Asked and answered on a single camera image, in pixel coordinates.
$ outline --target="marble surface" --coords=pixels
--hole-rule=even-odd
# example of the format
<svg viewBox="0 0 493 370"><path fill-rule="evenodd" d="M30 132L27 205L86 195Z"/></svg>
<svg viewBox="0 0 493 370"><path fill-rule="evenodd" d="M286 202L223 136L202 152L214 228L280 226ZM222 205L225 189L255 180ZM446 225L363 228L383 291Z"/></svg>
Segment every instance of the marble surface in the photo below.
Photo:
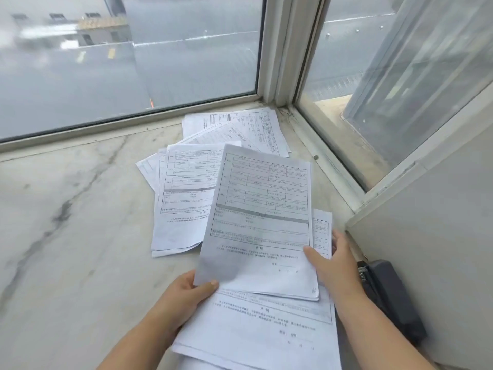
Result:
<svg viewBox="0 0 493 370"><path fill-rule="evenodd" d="M280 125L293 157L312 160ZM0 163L0 368L95 368L170 281L195 267L198 250L151 259L154 196L135 166L181 138L174 124ZM313 166L314 207L341 227L352 212ZM166 354L160 368L175 360Z"/></svg>

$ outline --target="wall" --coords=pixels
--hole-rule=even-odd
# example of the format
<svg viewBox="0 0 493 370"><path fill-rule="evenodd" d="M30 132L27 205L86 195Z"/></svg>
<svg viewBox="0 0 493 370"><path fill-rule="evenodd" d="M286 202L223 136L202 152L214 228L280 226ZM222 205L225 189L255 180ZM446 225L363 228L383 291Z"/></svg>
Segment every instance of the wall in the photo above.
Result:
<svg viewBox="0 0 493 370"><path fill-rule="evenodd" d="M24 13L35 23L50 20L50 13L62 13L66 19L82 18L84 13L100 13L109 17L105 0L0 0L0 19Z"/></svg>
<svg viewBox="0 0 493 370"><path fill-rule="evenodd" d="M370 260L396 268L435 361L491 369L493 126L348 230Z"/></svg>

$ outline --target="glass wall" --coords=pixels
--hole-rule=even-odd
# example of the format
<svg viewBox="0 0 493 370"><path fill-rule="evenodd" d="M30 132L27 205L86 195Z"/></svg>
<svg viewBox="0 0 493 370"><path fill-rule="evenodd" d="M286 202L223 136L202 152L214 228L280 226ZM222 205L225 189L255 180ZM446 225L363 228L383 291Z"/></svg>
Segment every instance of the glass wall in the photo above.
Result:
<svg viewBox="0 0 493 370"><path fill-rule="evenodd" d="M264 0L0 0L0 141L256 92Z"/></svg>
<svg viewBox="0 0 493 370"><path fill-rule="evenodd" d="M368 191L493 80L493 0L330 0L297 100Z"/></svg>

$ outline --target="hand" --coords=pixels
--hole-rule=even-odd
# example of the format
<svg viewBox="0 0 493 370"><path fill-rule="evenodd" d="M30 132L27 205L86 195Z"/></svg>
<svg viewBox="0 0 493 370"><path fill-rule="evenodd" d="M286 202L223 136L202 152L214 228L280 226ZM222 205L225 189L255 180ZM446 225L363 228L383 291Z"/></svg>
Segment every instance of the hand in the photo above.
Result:
<svg viewBox="0 0 493 370"><path fill-rule="evenodd" d="M145 319L164 325L166 330L177 332L195 312L198 304L219 287L217 280L194 287L194 276L195 270L190 270L173 280Z"/></svg>
<svg viewBox="0 0 493 370"><path fill-rule="evenodd" d="M336 304L346 298L365 296L348 239L337 230L332 231L332 250L332 259L327 260L315 249L303 248L305 256L317 270L318 277L322 279Z"/></svg>

